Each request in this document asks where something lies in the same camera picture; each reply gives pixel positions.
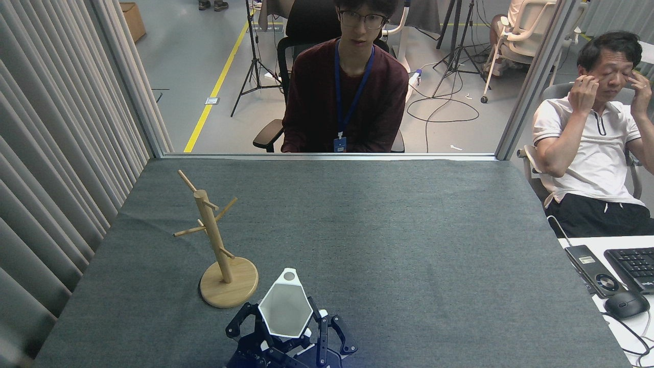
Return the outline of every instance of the maroon sweater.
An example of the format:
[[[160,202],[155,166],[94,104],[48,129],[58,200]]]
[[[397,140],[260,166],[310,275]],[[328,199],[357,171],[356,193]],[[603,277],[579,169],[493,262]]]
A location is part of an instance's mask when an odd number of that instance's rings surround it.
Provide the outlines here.
[[[398,133],[409,75],[390,54],[375,47],[375,59],[356,110],[343,135],[347,152],[390,152]],[[337,138],[336,40],[302,52],[293,65],[284,114],[285,152],[333,152]],[[363,75],[349,77],[341,69],[343,115],[350,108]]]

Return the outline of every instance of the man's hand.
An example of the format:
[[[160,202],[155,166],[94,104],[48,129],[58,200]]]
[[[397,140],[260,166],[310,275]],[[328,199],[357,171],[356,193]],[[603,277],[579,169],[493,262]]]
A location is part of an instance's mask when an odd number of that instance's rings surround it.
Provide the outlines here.
[[[631,72],[631,76],[627,80],[636,90],[634,101],[631,103],[631,115],[634,119],[647,117],[647,106],[649,105],[649,99],[652,97],[649,80],[635,71]]]
[[[595,102],[599,80],[592,75],[580,75],[575,79],[568,101],[572,111],[576,113],[590,113]]]

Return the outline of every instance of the hair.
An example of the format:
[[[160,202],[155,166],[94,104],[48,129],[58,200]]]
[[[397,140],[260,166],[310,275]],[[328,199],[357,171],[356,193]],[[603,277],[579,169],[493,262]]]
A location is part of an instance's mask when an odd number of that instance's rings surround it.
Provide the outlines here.
[[[634,67],[640,63],[643,52],[642,46],[638,43],[638,35],[627,31],[608,32],[590,40],[579,53],[577,65],[590,71],[600,61],[602,49],[613,52],[622,52],[627,61],[632,62]]]
[[[399,0],[334,0],[334,4],[341,9],[356,10],[366,4],[370,9],[377,10],[390,18],[398,8]]]

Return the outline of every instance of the id badge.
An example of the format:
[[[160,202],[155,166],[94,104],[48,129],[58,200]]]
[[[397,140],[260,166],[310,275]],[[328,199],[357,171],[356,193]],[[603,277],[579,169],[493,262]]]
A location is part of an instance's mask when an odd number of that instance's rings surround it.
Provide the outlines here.
[[[347,138],[346,137],[336,138],[334,140],[334,152],[337,152],[337,153],[345,152],[346,147],[347,147]]]

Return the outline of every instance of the white hexagonal cup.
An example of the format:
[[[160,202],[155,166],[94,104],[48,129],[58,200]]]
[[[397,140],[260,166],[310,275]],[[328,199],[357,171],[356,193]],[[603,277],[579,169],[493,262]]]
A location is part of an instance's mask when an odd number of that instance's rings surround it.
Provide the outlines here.
[[[300,337],[313,313],[295,268],[285,268],[259,303],[271,335]]]

